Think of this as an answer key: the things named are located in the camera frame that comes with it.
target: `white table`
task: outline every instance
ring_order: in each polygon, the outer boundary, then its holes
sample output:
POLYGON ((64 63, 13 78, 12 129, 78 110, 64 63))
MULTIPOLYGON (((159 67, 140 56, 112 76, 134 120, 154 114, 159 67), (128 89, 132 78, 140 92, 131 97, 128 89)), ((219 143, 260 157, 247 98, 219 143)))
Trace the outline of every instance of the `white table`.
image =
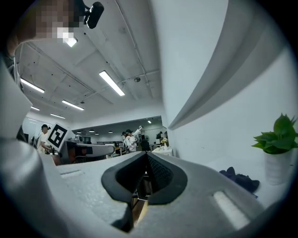
POLYGON ((155 150, 153 150, 152 152, 173 156, 173 148, 170 146, 168 147, 167 150, 164 150, 163 147, 158 147, 155 150))
POLYGON ((254 192, 258 196, 257 200, 264 208, 282 199, 289 189, 290 179, 280 185, 270 185, 265 179, 264 160, 243 160, 220 157, 206 164, 206 166, 215 169, 216 171, 227 170, 229 167, 235 169, 236 174, 248 175, 252 180, 259 180, 260 186, 254 192))

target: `ceiling light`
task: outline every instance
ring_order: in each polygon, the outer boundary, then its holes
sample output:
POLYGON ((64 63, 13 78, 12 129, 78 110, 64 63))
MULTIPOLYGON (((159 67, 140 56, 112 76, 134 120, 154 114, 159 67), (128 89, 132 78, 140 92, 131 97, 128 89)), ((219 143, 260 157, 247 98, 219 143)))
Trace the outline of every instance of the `ceiling light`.
POLYGON ((65 119, 65 117, 57 116, 55 114, 51 114, 51 115, 54 116, 54 117, 59 117, 59 118, 65 119))
POLYGON ((64 41, 70 46, 73 47, 78 40, 76 38, 67 38, 64 41))
POLYGON ((26 80, 24 80, 24 79, 20 79, 20 80, 21 80, 21 82, 22 82, 23 84, 26 84, 26 85, 28 85, 29 87, 32 87, 32 88, 34 88, 35 90, 37 90, 37 91, 39 91, 39 92, 41 92, 41 93, 44 93, 44 92, 45 92, 43 89, 41 89, 41 88, 39 88, 39 87, 37 87, 37 86, 35 86, 35 85, 29 83, 28 81, 26 81, 26 80))
POLYGON ((73 104, 71 104, 70 102, 67 102, 67 101, 65 101, 65 100, 63 100, 62 102, 65 103, 65 104, 67 104, 67 105, 69 105, 69 106, 72 106, 72 107, 74 107, 74 108, 76 108, 76 109, 79 109, 79 110, 81 110, 81 111, 84 110, 84 108, 81 108, 81 107, 79 107, 79 106, 73 105, 73 104))
POLYGON ((34 107, 34 106, 32 106, 31 108, 32 108, 32 109, 35 109, 35 110, 37 110, 37 111, 39 111, 39 109, 38 109, 38 108, 36 108, 36 107, 34 107))
POLYGON ((111 79, 107 72, 102 71, 99 75, 120 95, 125 95, 124 92, 117 86, 117 84, 111 79))

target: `white pot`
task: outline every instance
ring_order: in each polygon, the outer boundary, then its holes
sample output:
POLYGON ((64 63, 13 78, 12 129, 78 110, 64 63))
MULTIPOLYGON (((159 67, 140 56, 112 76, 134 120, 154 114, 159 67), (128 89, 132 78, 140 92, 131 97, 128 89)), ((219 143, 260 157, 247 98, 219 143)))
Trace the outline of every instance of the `white pot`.
POLYGON ((269 184, 282 184, 288 179, 291 155, 292 150, 283 154, 265 153, 265 174, 269 184))

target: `white jacket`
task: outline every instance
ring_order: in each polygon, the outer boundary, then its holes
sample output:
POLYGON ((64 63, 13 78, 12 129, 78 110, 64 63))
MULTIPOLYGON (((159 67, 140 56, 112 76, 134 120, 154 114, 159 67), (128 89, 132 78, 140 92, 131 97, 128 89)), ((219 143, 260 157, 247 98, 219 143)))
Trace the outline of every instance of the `white jacket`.
POLYGON ((137 135, 141 133, 141 128, 137 129, 134 133, 131 133, 132 136, 126 137, 126 145, 129 151, 136 151, 137 135))

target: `green plant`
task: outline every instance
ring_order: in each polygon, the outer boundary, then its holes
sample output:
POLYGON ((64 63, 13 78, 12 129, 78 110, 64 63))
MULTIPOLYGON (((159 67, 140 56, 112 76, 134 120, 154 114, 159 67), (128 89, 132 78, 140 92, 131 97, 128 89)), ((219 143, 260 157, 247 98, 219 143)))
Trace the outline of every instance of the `green plant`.
POLYGON ((295 138, 294 124, 296 119, 289 119, 287 115, 281 116, 275 121, 273 132, 262 132, 262 135, 254 137, 257 143, 252 147, 260 148, 268 154, 282 154, 292 148, 298 148, 295 138))

